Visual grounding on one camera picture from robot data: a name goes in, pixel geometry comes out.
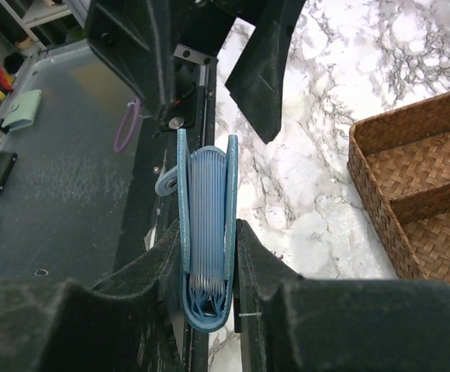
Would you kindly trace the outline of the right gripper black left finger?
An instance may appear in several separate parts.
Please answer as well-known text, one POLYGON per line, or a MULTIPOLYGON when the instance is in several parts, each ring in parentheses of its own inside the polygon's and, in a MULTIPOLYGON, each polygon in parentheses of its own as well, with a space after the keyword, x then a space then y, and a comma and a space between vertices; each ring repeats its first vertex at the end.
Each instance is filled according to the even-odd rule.
POLYGON ((92 288, 70 279, 0 279, 0 371, 177 371, 158 297, 178 238, 172 225, 92 288))

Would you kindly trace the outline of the mint green card holder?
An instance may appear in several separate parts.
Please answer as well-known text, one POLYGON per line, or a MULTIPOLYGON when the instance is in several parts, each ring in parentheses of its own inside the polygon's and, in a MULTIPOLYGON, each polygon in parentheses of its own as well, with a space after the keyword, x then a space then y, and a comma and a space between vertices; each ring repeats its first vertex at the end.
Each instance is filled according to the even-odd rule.
POLYGON ((24 91, 17 95, 0 121, 0 131, 7 134, 34 124, 41 98, 40 89, 24 91))

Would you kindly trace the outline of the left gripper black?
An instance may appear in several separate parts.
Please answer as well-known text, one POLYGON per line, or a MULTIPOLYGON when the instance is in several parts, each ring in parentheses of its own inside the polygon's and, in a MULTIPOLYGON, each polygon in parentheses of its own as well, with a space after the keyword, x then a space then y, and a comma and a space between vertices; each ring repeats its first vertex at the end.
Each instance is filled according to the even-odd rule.
POLYGON ((304 4, 267 1, 256 21, 254 1, 92 1, 85 32, 92 52, 150 115, 164 115, 158 120, 160 131, 212 132, 218 53, 236 19, 254 25, 226 88, 263 143, 270 143, 282 127, 286 61, 304 4), (183 22, 173 48, 171 104, 169 5, 172 20, 183 22))

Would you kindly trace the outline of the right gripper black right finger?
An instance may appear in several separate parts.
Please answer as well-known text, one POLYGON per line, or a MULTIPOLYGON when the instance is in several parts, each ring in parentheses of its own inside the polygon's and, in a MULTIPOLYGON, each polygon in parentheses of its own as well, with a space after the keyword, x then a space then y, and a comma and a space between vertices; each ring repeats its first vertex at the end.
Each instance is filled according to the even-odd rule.
POLYGON ((314 280, 237 221, 235 329, 245 371, 450 371, 450 286, 314 280))

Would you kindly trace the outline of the brown woven divided basket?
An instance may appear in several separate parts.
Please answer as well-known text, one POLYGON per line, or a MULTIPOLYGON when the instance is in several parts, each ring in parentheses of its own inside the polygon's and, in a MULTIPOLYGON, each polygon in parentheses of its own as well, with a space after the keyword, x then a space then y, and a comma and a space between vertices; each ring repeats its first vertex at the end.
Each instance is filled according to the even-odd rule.
POLYGON ((450 285, 450 92, 355 123, 348 172, 397 277, 450 285))

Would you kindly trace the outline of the blue leather card holder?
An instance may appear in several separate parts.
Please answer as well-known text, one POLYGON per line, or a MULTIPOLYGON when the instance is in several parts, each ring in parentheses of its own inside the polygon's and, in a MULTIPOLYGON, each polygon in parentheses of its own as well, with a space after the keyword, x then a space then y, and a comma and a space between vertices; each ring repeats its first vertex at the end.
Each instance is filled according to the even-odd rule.
POLYGON ((191 152, 177 132, 176 165, 157 180, 160 196, 176 193, 180 225, 180 303, 189 325, 205 333, 222 328, 232 307, 236 248, 238 138, 226 150, 191 152))

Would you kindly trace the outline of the white metal shelf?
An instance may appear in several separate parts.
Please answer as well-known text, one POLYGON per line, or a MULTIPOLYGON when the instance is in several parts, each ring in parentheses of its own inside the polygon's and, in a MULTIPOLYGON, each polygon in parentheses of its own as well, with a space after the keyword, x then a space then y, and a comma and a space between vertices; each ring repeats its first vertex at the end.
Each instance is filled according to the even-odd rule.
POLYGON ((89 1, 0 1, 0 35, 47 50, 85 38, 89 1))

